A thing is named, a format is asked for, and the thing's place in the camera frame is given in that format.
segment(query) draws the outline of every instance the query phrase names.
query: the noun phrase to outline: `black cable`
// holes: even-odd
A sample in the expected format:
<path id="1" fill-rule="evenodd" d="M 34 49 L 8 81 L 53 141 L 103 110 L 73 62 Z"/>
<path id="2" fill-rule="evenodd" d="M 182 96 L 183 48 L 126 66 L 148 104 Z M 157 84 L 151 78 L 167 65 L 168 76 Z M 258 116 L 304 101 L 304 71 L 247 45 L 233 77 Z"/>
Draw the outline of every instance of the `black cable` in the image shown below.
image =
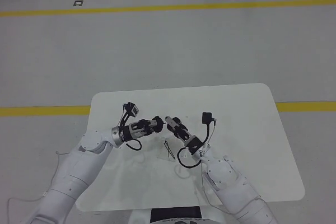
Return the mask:
<path id="1" fill-rule="evenodd" d="M 204 146 L 204 144 L 207 142 L 207 140 L 208 140 L 208 138 L 209 138 L 209 130 L 210 130 L 210 126 L 209 126 L 209 125 L 210 125 L 210 124 L 207 124 L 207 136 L 206 136 L 206 138 L 204 139 L 204 141 L 202 142 L 202 144 L 198 147 L 198 149 L 200 149 L 202 146 Z M 194 168 L 194 167 L 199 166 L 199 164 L 202 162 L 202 160 L 199 160 L 199 161 L 198 161 L 195 165 L 193 165 L 193 166 L 186 166 L 186 165 L 184 165 L 184 164 L 181 162 L 181 160 L 180 160 L 180 158 L 179 158 L 179 154 L 180 154 L 180 152 L 183 151 L 185 148 L 186 148 L 186 147 L 181 148 L 181 149 L 178 151 L 178 153 L 177 153 L 177 158 L 178 158 L 179 164 L 182 165 L 182 167 L 187 168 L 187 169 L 191 169 L 191 168 Z"/>
<path id="2" fill-rule="evenodd" d="M 136 142 L 138 142 L 138 143 L 139 143 L 139 148 L 133 148 L 133 147 L 130 146 L 128 143 L 126 143 L 125 145 L 128 146 L 128 148 L 130 148 L 130 149 L 132 149 L 132 150 L 135 150 L 135 151 L 139 151 L 139 150 L 142 149 L 142 144 L 141 144 L 141 142 L 140 142 L 139 140 L 137 140 L 137 139 L 133 139 L 132 141 L 136 141 Z"/>
<path id="3" fill-rule="evenodd" d="M 201 160 L 199 160 L 199 162 L 197 162 L 197 163 L 196 163 L 195 165 L 193 165 L 193 166 L 186 166 L 186 165 L 184 165 L 184 164 L 181 162 L 181 160 L 180 160 L 180 158 L 179 158 L 179 154 L 180 154 L 180 152 L 183 151 L 185 148 L 186 148 L 186 147 L 181 148 L 181 149 L 178 151 L 178 153 L 177 153 L 177 158 L 178 158 L 179 164 L 182 165 L 182 167 L 187 168 L 187 169 L 191 169 L 191 168 L 194 168 L 194 167 L 199 166 L 199 164 L 202 162 Z"/>
<path id="4" fill-rule="evenodd" d="M 207 136 L 206 136 L 206 138 L 204 139 L 202 145 L 199 148 L 201 148 L 202 146 L 204 146 L 204 144 L 207 142 L 207 140 L 209 138 L 209 130 L 210 130 L 210 124 L 207 124 Z"/>

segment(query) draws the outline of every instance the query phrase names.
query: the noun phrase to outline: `white cable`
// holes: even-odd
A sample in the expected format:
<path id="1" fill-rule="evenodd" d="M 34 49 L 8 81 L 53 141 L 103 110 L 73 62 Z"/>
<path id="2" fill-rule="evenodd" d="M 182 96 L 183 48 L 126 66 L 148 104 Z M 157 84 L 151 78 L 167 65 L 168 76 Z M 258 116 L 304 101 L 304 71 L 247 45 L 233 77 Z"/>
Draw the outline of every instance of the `white cable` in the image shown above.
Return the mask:
<path id="1" fill-rule="evenodd" d="M 222 209 L 220 209 L 220 208 L 218 208 L 218 207 L 212 205 L 212 203 L 209 201 L 208 196 L 207 196 L 207 193 L 206 193 L 206 189 L 204 188 L 204 181 L 203 181 L 203 163 L 200 164 L 200 174 L 201 174 L 201 176 L 202 176 L 202 190 L 203 190 L 204 195 L 206 196 L 206 199 L 207 199 L 207 202 L 209 203 L 209 205 L 212 206 L 213 208 L 216 208 L 217 210 L 220 210 L 220 211 L 226 213 L 226 214 L 230 214 L 230 212 L 224 211 L 224 210 L 222 210 Z"/>
<path id="2" fill-rule="evenodd" d="M 266 205 L 268 206 L 268 208 L 270 209 L 270 207 L 269 207 L 269 205 L 267 204 L 267 202 L 266 202 L 264 199 L 259 198 L 259 197 L 256 197 L 256 198 L 250 200 L 244 207 L 242 207 L 242 208 L 241 208 L 238 212 L 236 212 L 236 213 L 230 213 L 230 212 L 228 212 L 228 211 L 224 211 L 224 210 L 222 210 L 222 209 L 220 209 L 220 208 L 218 208 L 218 207 L 212 205 L 211 202 L 210 202 L 209 199 L 208 199 L 206 190 L 205 190 L 205 188 L 204 188 L 204 181 L 203 181 L 203 164 L 200 164 L 200 173 L 201 173 L 201 176 L 202 176 L 202 189 L 203 189 L 203 193 L 204 193 L 204 195 L 206 196 L 207 202 L 208 202 L 209 205 L 212 206 L 213 208 L 216 208 L 217 210 L 220 210 L 220 211 L 222 211 L 222 212 L 224 212 L 224 213 L 226 213 L 226 214 L 231 214 L 231 215 L 234 216 L 234 215 L 240 213 L 242 210 L 244 210 L 244 208 L 246 208 L 246 207 L 250 204 L 250 202 L 252 202 L 252 201 L 254 201 L 254 200 L 262 200 L 263 202 L 265 202 L 265 204 L 266 204 Z"/>
<path id="3" fill-rule="evenodd" d="M 214 128 L 213 128 L 212 134 L 211 134 L 211 136 L 210 136 L 209 139 L 208 139 L 207 145 L 208 145 L 209 142 L 211 141 L 211 138 L 212 138 L 212 136 L 213 136 L 213 134 L 214 134 L 214 131 L 215 131 L 215 123 L 214 123 Z"/>
<path id="4" fill-rule="evenodd" d="M 6 201 L 6 217 L 7 217 L 7 224 L 10 224 L 10 200 L 18 200 L 19 202 L 37 202 L 38 200 L 40 200 L 41 198 L 45 197 L 47 192 L 50 190 L 53 180 L 56 176 L 57 170 L 58 170 L 58 166 L 60 164 L 60 156 L 61 155 L 66 155 L 69 154 L 69 152 L 67 153 L 59 153 L 58 151 L 56 151 L 56 155 L 57 155 L 57 166 L 54 172 L 54 175 L 51 178 L 50 181 L 50 185 L 47 188 L 47 190 L 44 192 L 44 194 L 42 194 L 39 198 L 36 199 L 23 199 L 23 198 L 16 198 L 16 197 L 10 197 L 7 201 Z"/>

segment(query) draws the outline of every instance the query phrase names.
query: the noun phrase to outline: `wire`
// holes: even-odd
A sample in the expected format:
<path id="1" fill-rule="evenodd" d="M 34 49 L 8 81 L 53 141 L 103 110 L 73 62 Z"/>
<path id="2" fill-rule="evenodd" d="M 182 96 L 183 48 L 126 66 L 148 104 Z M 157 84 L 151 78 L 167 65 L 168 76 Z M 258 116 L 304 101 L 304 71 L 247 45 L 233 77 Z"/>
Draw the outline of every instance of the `wire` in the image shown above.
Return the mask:
<path id="1" fill-rule="evenodd" d="M 210 129 L 209 125 L 210 125 L 210 124 L 207 124 L 207 135 L 206 135 L 206 138 L 204 139 L 204 141 L 202 142 L 202 144 L 197 148 L 197 150 L 200 149 L 202 146 L 204 146 L 204 144 L 206 143 L 206 141 L 207 141 L 208 138 L 209 138 L 209 129 Z M 201 160 L 199 160 L 199 161 L 198 161 L 195 165 L 193 165 L 193 166 L 186 166 L 186 165 L 184 165 L 184 164 L 181 162 L 181 160 L 180 160 L 180 158 L 179 158 L 179 154 L 180 154 L 180 152 L 183 151 L 184 149 L 185 149 L 185 147 L 181 148 L 181 149 L 178 151 L 178 153 L 177 153 L 177 158 L 178 158 L 179 164 L 182 165 L 184 168 L 187 168 L 187 169 L 191 169 L 191 168 L 194 168 L 194 167 L 199 166 L 199 164 L 202 162 Z"/>
<path id="2" fill-rule="evenodd" d="M 207 144 L 209 144 L 209 142 L 210 142 L 210 141 L 211 141 L 211 139 L 212 139 L 212 136 L 213 136 L 213 134 L 214 134 L 214 131 L 215 131 L 215 125 L 216 125 L 216 122 L 214 122 L 214 128 L 213 128 L 213 131 L 212 131 L 212 134 L 211 134 L 211 136 L 209 137 L 209 140 L 208 140 Z"/>
<path id="3" fill-rule="evenodd" d="M 54 178 L 56 176 L 57 170 L 58 170 L 58 166 L 60 164 L 60 156 L 61 155 L 66 155 L 69 154 L 69 152 L 67 153 L 59 153 L 58 151 L 56 151 L 56 155 L 57 155 L 57 166 L 54 172 L 54 175 L 52 176 L 51 180 L 50 180 L 50 185 L 47 188 L 47 190 L 44 192 L 44 194 L 42 196 L 40 196 L 39 198 L 36 199 L 24 199 L 24 198 L 16 198 L 16 197 L 10 197 L 9 199 L 7 199 L 6 201 L 6 217 L 7 217 L 7 224 L 10 224 L 10 201 L 11 200 L 18 200 L 19 202 L 37 202 L 40 199 L 42 199 L 43 197 L 46 196 L 47 192 L 51 189 L 52 183 L 54 181 Z"/>
<path id="4" fill-rule="evenodd" d="M 186 148 L 186 147 L 181 148 L 181 149 L 178 151 L 178 153 L 177 153 L 177 158 L 178 158 L 178 162 L 179 162 L 179 164 L 182 165 L 182 167 L 187 168 L 187 169 L 191 169 L 191 168 L 194 168 L 194 167 L 199 166 L 199 164 L 202 162 L 201 160 L 199 160 L 199 162 L 197 162 L 197 163 L 196 163 L 195 165 L 193 165 L 193 166 L 187 166 L 187 165 L 184 165 L 184 164 L 181 162 L 181 160 L 180 160 L 180 158 L 179 158 L 179 154 L 180 154 L 180 152 L 183 151 L 185 148 Z"/>
<path id="5" fill-rule="evenodd" d="M 224 211 L 224 210 L 222 210 L 222 209 L 220 209 L 220 208 L 218 208 L 218 207 L 212 205 L 212 203 L 209 201 L 208 196 L 207 196 L 207 193 L 206 193 L 206 189 L 204 188 L 204 181 L 203 181 L 203 164 L 200 165 L 200 174 L 201 174 L 201 177 L 202 177 L 202 190 L 203 190 L 204 195 L 206 196 L 206 199 L 207 199 L 207 202 L 209 203 L 209 205 L 212 206 L 213 208 L 216 208 L 217 210 L 220 210 L 220 211 L 226 213 L 226 214 L 230 214 L 230 212 L 228 212 L 228 211 Z"/>
<path id="6" fill-rule="evenodd" d="M 173 157 L 173 159 L 175 159 L 173 153 L 172 153 L 172 150 L 170 149 L 169 145 L 168 145 L 168 142 L 167 140 L 164 140 L 163 142 L 164 146 L 166 147 L 166 149 L 168 150 L 168 158 L 169 158 L 169 154 Z"/>
<path id="7" fill-rule="evenodd" d="M 207 135 L 206 135 L 206 138 L 204 139 L 204 141 L 202 142 L 202 145 L 199 148 L 204 146 L 204 144 L 207 142 L 207 140 L 209 138 L 209 129 L 210 129 L 210 124 L 207 124 Z"/>
<path id="8" fill-rule="evenodd" d="M 133 148 L 132 146 L 130 146 L 128 143 L 126 143 L 125 145 L 128 146 L 128 148 L 132 149 L 132 150 L 135 150 L 135 151 L 139 151 L 142 149 L 142 144 L 141 142 L 138 140 L 138 139 L 133 139 L 132 141 L 136 141 L 139 143 L 139 148 Z"/>
<path id="9" fill-rule="evenodd" d="M 230 212 L 228 212 L 228 211 L 224 211 L 224 210 L 222 210 L 222 209 L 220 209 L 220 208 L 218 208 L 218 207 L 212 205 L 212 203 L 211 203 L 211 202 L 209 201 L 209 199 L 208 199 L 206 190 L 205 190 L 205 188 L 204 188 L 204 181 L 203 181 L 203 164 L 201 164 L 201 166 L 200 166 L 200 173 L 201 173 L 201 177 L 202 177 L 202 190 L 203 190 L 203 193 L 204 193 L 204 195 L 206 196 L 207 202 L 208 202 L 209 205 L 212 206 L 213 208 L 216 208 L 217 210 L 220 210 L 221 212 L 224 212 L 224 213 L 226 213 L 226 214 L 231 214 L 231 215 L 234 216 L 234 215 L 236 215 L 236 214 L 239 214 L 242 210 L 244 210 L 244 209 L 245 209 L 251 202 L 253 202 L 253 201 L 255 201 L 255 200 L 262 200 L 262 201 L 267 205 L 267 207 L 270 209 L 268 203 L 267 203 L 264 199 L 262 199 L 262 198 L 260 198 L 260 197 L 256 197 L 256 198 L 254 198 L 254 199 L 248 201 L 248 203 L 247 203 L 244 207 L 242 207 L 239 211 L 237 211 L 237 212 L 235 212 L 235 213 L 230 213 Z"/>
<path id="10" fill-rule="evenodd" d="M 121 118 L 119 119 L 117 126 L 118 126 L 118 125 L 119 125 L 119 123 L 121 122 L 121 120 L 122 120 L 122 117 L 123 117 L 123 114 L 124 114 L 124 107 L 123 107 L 123 111 L 122 111 Z"/>

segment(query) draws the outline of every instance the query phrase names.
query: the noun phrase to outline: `gray floor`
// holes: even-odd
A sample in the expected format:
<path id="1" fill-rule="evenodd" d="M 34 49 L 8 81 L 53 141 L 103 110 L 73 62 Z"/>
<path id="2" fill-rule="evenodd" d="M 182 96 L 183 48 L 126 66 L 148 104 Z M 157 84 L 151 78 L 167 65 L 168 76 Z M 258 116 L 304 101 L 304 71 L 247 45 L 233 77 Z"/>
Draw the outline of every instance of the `gray floor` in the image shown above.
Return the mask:
<path id="1" fill-rule="evenodd" d="M 1 1 L 0 11 L 60 8 L 21 2 Z M 275 101 L 336 100 L 336 6 L 0 18 L 0 106 L 89 105 L 97 92 L 254 82 L 266 83 Z M 280 116 L 306 194 L 271 209 L 282 224 L 336 223 L 336 112 Z M 8 197 L 45 190 L 55 151 L 68 152 L 86 125 L 86 116 L 0 118 L 0 223 Z M 34 207 L 13 202 L 12 223 Z M 126 223 L 129 214 L 74 208 L 67 223 Z"/>

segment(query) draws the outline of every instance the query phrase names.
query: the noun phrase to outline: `tabletop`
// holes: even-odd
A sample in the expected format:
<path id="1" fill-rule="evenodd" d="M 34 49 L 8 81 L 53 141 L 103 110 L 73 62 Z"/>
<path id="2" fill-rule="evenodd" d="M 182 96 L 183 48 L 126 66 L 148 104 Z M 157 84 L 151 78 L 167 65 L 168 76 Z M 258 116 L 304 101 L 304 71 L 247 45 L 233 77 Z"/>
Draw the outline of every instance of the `tabletop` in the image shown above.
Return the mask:
<path id="1" fill-rule="evenodd" d="M 87 130 L 115 127 L 122 104 L 139 108 L 136 118 L 178 117 L 200 139 L 206 136 L 202 112 L 217 119 L 210 141 L 214 157 L 229 155 L 267 202 L 300 200 L 305 188 L 268 86 L 261 83 L 103 92 L 91 103 Z M 142 150 L 126 145 L 113 149 L 94 183 L 79 197 L 81 211 L 113 211 L 209 205 L 202 192 L 200 168 L 185 169 L 168 156 L 166 140 L 176 155 L 183 143 L 166 127 L 140 138 Z M 192 165 L 189 153 L 182 160 Z M 221 204 L 206 187 L 209 201 Z"/>

